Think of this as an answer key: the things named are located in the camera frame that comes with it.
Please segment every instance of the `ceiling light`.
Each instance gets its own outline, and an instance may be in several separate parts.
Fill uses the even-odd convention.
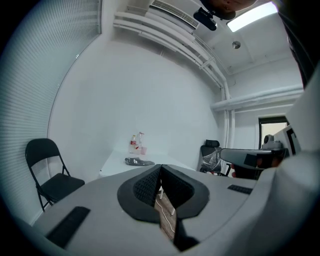
[[[263,17],[266,17],[270,14],[277,13],[278,10],[272,2],[268,2],[262,5],[259,5],[256,8],[253,8],[235,19],[229,21],[227,23],[228,27],[232,32],[236,32],[237,30],[245,27],[246,25],[255,22]]]

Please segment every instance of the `black folding chair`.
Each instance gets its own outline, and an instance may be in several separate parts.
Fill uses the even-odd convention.
[[[58,173],[43,185],[40,185],[32,170],[32,166],[43,159],[57,156],[60,157],[62,162],[62,173]],[[25,159],[35,181],[35,187],[43,211],[45,211],[45,206],[47,206],[47,204],[52,206],[53,203],[60,201],[85,184],[82,179],[70,176],[57,145],[51,139],[39,138],[31,140],[25,148]],[[41,196],[47,200],[45,205],[43,205]]]

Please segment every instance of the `chair seat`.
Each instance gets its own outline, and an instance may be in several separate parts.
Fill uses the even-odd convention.
[[[85,182],[82,179],[70,177],[62,173],[58,173],[42,186],[43,192],[50,197],[53,201],[60,201],[73,191],[82,187]]]

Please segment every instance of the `office chair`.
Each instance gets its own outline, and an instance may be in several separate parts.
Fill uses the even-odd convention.
[[[213,152],[215,152],[217,150],[217,148],[220,147],[220,143],[217,140],[206,140],[205,141],[205,145],[202,145],[200,148],[200,158],[201,160],[203,159],[203,157],[209,156],[211,155]],[[226,174],[221,173],[221,165],[216,166],[214,169],[210,169],[207,166],[205,166],[203,164],[203,160],[201,161],[201,166],[200,166],[200,172],[206,173],[206,172],[211,172],[214,173],[215,175],[218,176],[228,176],[229,172],[231,170],[231,164],[227,163],[226,164],[228,166],[228,170],[226,172]]]

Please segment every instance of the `gray surface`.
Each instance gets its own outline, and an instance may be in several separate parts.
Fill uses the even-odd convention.
[[[179,166],[169,166],[203,183],[209,189],[210,201],[202,212],[197,217],[182,221],[186,234],[199,241],[204,241],[218,231],[249,197],[247,194],[232,191],[228,187],[238,185],[253,189],[257,183],[256,180],[215,176]]]
[[[118,202],[119,186],[152,167],[130,170],[84,185],[51,207],[36,221],[34,228],[46,235],[74,207],[83,206],[91,212],[67,245],[68,252],[91,256],[176,254],[178,250],[158,224],[134,220]]]

